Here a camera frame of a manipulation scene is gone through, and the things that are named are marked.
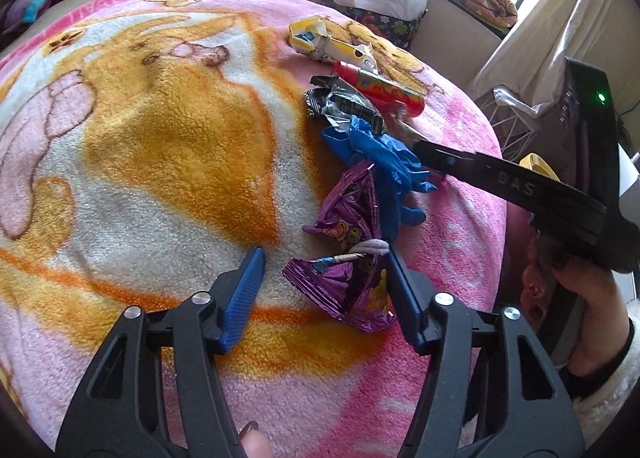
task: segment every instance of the fabric bin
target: fabric bin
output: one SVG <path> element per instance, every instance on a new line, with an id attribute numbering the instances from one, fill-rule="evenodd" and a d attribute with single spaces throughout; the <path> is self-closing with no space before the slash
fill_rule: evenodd
<path id="1" fill-rule="evenodd" d="M 424 14 L 413 21 L 403 21 L 393 16 L 385 16 L 370 10 L 354 8 L 352 6 L 337 5 L 334 0 L 307 0 L 338 10 L 348 18 L 357 21 L 370 29 L 374 34 L 388 39 L 398 48 L 409 50 L 411 43 L 418 33 L 418 27 Z"/>

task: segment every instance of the red cylindrical container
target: red cylindrical container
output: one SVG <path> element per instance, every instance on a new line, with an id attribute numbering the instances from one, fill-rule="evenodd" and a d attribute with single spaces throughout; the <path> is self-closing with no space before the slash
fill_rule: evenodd
<path id="1" fill-rule="evenodd" d="M 422 94 L 380 75 L 341 61 L 336 61 L 334 64 L 334 73 L 373 101 L 377 100 L 386 104 L 396 101 L 402 102 L 412 117 L 417 117 L 424 110 L 424 96 Z"/>

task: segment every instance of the blue rubber glove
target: blue rubber glove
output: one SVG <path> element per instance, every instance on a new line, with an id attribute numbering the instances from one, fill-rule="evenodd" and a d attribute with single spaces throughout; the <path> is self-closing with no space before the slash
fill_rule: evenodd
<path id="1" fill-rule="evenodd" d="M 410 191 L 425 193 L 436 189 L 426 181 L 418 158 L 399 140 L 384 134 L 375 138 L 365 120 L 351 116 L 348 132 L 326 128 L 322 135 L 338 157 L 348 165 L 368 158 L 376 165 L 376 193 L 380 207 L 382 238 L 393 243 L 398 238 L 400 223 L 417 226 L 426 219 L 422 209 L 402 205 Z"/>

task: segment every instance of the purple foil wrapper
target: purple foil wrapper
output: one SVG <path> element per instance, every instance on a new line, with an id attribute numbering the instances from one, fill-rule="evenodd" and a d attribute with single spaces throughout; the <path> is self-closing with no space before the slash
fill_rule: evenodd
<path id="1" fill-rule="evenodd" d="M 363 160 L 345 171 L 324 200 L 316 224 L 302 228 L 335 240 L 343 253 L 358 242 L 379 238 L 373 163 Z M 282 274 L 329 315 L 363 331 L 382 330 L 396 320 L 388 308 L 382 257 L 366 255 L 318 268 L 314 261 L 293 259 Z"/>

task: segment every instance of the white sleeve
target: white sleeve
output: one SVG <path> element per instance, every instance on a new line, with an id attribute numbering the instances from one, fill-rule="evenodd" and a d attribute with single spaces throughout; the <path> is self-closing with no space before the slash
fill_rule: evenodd
<path id="1" fill-rule="evenodd" d="M 636 332 L 625 360 L 598 391 L 574 402 L 587 447 L 609 427 L 640 377 L 640 304 L 635 301 L 628 309 Z"/>

